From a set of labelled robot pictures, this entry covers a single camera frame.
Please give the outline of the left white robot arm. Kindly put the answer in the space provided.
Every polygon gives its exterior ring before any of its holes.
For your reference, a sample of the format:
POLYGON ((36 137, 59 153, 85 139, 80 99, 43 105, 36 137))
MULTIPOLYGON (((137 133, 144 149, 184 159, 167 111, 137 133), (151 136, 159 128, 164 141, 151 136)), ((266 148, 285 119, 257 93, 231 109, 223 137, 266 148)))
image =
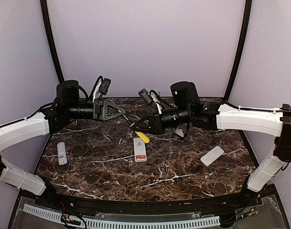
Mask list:
MULTIPOLYGON (((56 98, 43 105, 35 113, 0 125, 0 154, 3 150, 26 140, 51 135, 62 130, 73 119, 105 122, 126 113, 126 111, 101 98, 86 95, 80 98, 84 89, 77 80, 64 81, 56 87, 56 98)), ((33 175, 5 160, 0 155, 0 182, 41 196, 49 208, 56 208, 60 198, 46 179, 33 175)))

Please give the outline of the white remote with battery bay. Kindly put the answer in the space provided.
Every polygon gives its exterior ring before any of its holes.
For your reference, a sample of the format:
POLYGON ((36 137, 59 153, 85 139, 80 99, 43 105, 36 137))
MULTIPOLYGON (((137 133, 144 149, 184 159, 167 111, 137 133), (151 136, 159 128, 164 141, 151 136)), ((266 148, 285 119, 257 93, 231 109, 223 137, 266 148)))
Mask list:
POLYGON ((133 138, 133 146, 134 146, 134 160, 135 162, 145 162, 147 161, 147 152, 144 141, 139 138, 133 138))

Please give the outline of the yellow handled screwdriver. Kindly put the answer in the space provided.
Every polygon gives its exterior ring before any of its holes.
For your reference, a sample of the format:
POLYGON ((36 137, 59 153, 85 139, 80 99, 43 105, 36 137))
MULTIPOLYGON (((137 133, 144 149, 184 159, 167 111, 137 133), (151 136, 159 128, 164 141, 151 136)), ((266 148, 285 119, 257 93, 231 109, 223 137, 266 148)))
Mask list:
POLYGON ((123 117, 126 119, 130 128, 137 134, 137 136, 140 137, 144 143, 148 144, 150 142, 150 139, 146 136, 146 134, 141 132, 137 127, 133 127, 135 123, 128 119, 125 115, 123 115, 123 117))

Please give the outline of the white battery cover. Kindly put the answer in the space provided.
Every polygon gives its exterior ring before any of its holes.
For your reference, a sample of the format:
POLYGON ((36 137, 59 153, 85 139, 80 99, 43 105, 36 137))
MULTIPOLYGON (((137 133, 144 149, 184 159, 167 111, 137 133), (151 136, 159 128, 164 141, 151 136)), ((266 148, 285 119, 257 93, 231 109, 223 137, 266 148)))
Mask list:
POLYGON ((178 136, 180 136, 180 137, 184 137, 184 132, 183 132, 182 129, 177 129, 177 130, 176 130, 176 133, 177 133, 178 136))

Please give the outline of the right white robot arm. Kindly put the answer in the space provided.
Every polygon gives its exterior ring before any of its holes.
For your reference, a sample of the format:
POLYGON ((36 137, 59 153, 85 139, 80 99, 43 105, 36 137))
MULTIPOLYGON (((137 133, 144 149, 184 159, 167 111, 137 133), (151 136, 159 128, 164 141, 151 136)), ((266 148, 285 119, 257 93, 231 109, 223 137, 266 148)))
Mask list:
POLYGON ((255 198, 254 192, 262 190, 285 164, 291 162, 290 105, 261 109, 235 106, 228 102, 203 104, 193 82, 178 82, 170 89, 175 107, 143 117, 131 125, 132 130, 161 135, 166 128, 188 124, 205 130, 242 130, 275 137, 275 148, 249 176, 247 188, 237 195, 239 206, 248 206, 255 198))

